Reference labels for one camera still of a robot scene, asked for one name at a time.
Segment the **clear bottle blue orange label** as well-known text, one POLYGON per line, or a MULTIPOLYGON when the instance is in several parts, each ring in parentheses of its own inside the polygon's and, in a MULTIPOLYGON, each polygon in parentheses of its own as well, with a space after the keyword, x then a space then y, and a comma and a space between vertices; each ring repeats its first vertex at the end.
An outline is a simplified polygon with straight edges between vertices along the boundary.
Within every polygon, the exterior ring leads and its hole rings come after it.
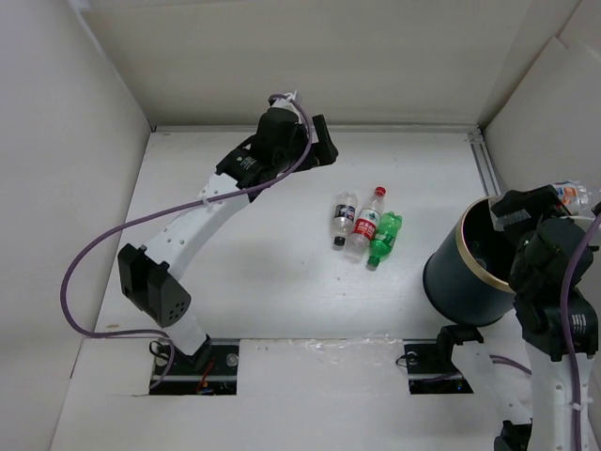
POLYGON ((600 186, 571 179, 553 182, 551 186, 571 215, 594 218, 594 208, 600 203, 600 186))

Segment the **clear bottle black label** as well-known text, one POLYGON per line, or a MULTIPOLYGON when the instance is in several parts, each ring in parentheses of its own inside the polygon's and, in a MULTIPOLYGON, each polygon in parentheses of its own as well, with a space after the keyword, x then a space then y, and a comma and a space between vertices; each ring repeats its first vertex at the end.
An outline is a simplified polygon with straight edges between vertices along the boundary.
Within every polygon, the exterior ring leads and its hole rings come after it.
POLYGON ((335 198, 331 217, 331 238, 335 249, 342 249, 350 235, 356 216, 358 197, 349 192, 342 192, 335 198))

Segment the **clear bottle red label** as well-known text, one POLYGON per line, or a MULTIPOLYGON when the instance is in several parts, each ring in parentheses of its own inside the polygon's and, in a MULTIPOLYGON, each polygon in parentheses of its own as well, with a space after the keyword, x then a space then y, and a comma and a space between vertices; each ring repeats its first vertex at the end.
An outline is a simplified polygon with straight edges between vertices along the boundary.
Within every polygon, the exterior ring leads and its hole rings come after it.
POLYGON ((378 186, 363 203, 355 225, 347 239, 346 257, 353 262, 359 262, 370 246, 379 226, 384 210, 386 189, 378 186))

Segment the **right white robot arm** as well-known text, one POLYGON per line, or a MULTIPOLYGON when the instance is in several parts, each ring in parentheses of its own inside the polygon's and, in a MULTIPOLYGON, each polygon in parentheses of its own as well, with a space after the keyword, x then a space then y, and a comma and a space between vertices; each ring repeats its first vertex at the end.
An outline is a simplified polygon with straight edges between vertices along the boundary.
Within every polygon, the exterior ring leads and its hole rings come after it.
POLYGON ((584 187, 563 181, 476 201, 425 263, 426 297, 448 320, 434 358, 497 410, 495 449, 588 447, 600 317, 578 283, 599 248, 599 205, 584 187), (529 358, 530 407, 505 387, 481 335, 508 313, 529 358))

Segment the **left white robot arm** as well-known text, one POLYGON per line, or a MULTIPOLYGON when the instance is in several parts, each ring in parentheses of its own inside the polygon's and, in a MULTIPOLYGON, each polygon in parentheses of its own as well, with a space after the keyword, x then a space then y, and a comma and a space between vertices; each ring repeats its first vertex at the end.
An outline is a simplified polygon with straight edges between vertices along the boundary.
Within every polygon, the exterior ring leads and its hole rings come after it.
POLYGON ((217 164, 199 195, 206 205, 184 210, 157 236, 140 247, 127 244, 117 255, 123 295, 173 340, 177 361, 189 372, 207 366, 211 340, 179 281, 203 245, 249 206, 265 183, 286 169, 300 172, 335 162, 338 150, 325 117, 314 116, 309 124, 313 138, 293 108, 271 106, 259 118, 255 134, 217 164))

